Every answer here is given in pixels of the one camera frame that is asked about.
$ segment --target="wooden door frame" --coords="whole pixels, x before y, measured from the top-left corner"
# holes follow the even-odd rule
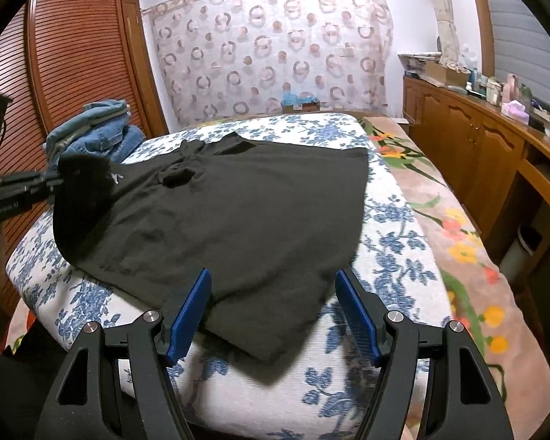
[[[481,72],[485,76],[495,76],[495,46],[493,23],[487,0],[474,0],[477,6],[478,28],[481,33]]]
[[[136,86],[139,90],[143,108],[146,111],[147,121],[154,137],[167,135],[169,129],[167,128],[167,122],[159,99],[159,92],[157,91],[157,85],[153,76],[153,69],[151,68],[151,59],[142,25],[141,4],[139,0],[122,0],[122,5],[128,52],[135,71]],[[131,13],[136,17],[137,27],[133,27],[134,25],[130,24]],[[144,51],[138,51],[138,43],[140,43]]]

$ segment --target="cardboard box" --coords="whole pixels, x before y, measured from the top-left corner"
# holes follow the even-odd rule
[[[455,70],[433,61],[426,63],[424,74],[445,86],[466,87],[466,82],[469,80],[469,73],[457,73]]]
[[[305,104],[283,106],[283,114],[315,113],[319,110],[319,102],[306,102]]]

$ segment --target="pink blanket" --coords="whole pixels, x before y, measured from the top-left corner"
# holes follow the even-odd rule
[[[550,369],[505,277],[487,255],[440,172],[390,118],[362,125],[416,212],[446,285],[452,313],[484,355],[516,440],[527,440],[550,411]],[[412,433],[417,426],[408,421]]]

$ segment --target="blue gripper pad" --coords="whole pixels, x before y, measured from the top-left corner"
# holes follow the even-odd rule
[[[336,273],[335,289],[358,351],[367,358],[371,366],[379,366],[381,353],[377,346],[375,326],[343,270]]]
[[[188,353],[211,292],[212,276],[204,268],[171,326],[171,340],[166,355],[169,365],[174,366]]]

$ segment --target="wooden wardrobe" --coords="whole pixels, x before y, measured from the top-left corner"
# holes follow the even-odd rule
[[[138,0],[29,0],[0,36],[0,93],[13,99],[0,173],[44,170],[46,135],[92,101],[125,99],[147,138],[168,133]],[[5,223],[8,256],[44,210]],[[13,312],[12,286],[3,298]]]

